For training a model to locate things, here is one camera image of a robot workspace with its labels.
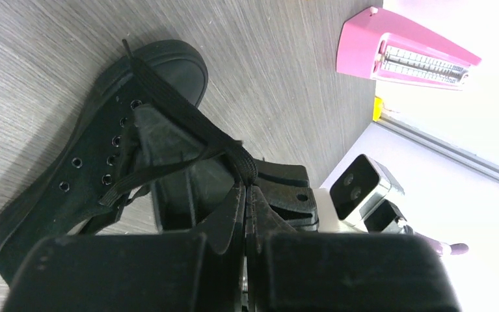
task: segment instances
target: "shoe tongue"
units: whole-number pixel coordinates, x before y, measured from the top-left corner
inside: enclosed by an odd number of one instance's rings
[[[203,145],[151,105],[134,110],[142,146],[142,163],[161,166],[194,159]],[[218,159],[200,161],[150,183],[158,233],[191,229],[222,202],[234,178]]]

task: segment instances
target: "eyelet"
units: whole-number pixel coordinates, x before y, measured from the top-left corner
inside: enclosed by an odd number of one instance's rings
[[[107,164],[109,166],[114,166],[115,165],[115,161],[117,160],[117,157],[119,157],[118,155],[111,155],[107,158]]]
[[[101,183],[103,185],[110,185],[111,182],[113,182],[113,179],[111,178],[111,174],[104,174],[103,177],[101,177]]]
[[[118,148],[119,145],[121,144],[121,136],[120,135],[114,136],[113,140],[111,141],[111,144],[116,148]]]
[[[59,188],[60,188],[60,190],[62,190],[63,192],[69,192],[70,186],[69,186],[69,183],[68,183],[68,182],[61,181],[61,182],[60,182],[60,185],[59,185]]]
[[[142,101],[139,99],[135,99],[134,101],[130,102],[130,108],[135,109],[138,106],[142,105]]]
[[[73,165],[73,167],[79,169],[80,167],[83,166],[83,160],[80,159],[79,157],[75,157],[73,158],[73,160],[71,161],[71,164]]]
[[[306,202],[308,200],[308,196],[305,194],[298,194],[297,200],[299,200],[300,202]]]

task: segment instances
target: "gray floor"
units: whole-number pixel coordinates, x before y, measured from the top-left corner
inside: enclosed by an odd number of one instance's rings
[[[59,153],[97,74],[179,38],[209,67],[202,111],[318,186],[369,124],[374,83],[335,73],[343,22],[380,0],[0,1],[0,208]],[[108,233],[152,231],[147,199]],[[7,286],[0,278],[0,305]]]

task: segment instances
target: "yellow object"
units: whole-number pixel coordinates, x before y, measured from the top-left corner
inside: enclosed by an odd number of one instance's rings
[[[376,96],[375,99],[373,100],[373,114],[371,116],[371,119],[374,122],[379,120],[382,110],[383,110],[383,100]]]

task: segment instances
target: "white wall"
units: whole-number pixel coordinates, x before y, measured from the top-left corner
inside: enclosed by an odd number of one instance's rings
[[[499,1],[384,0],[483,59],[462,92],[378,82],[390,116],[499,164]]]
[[[442,258],[463,311],[499,311],[499,184],[373,123],[322,187],[361,153],[401,183],[400,208],[416,231],[470,246],[466,255]]]

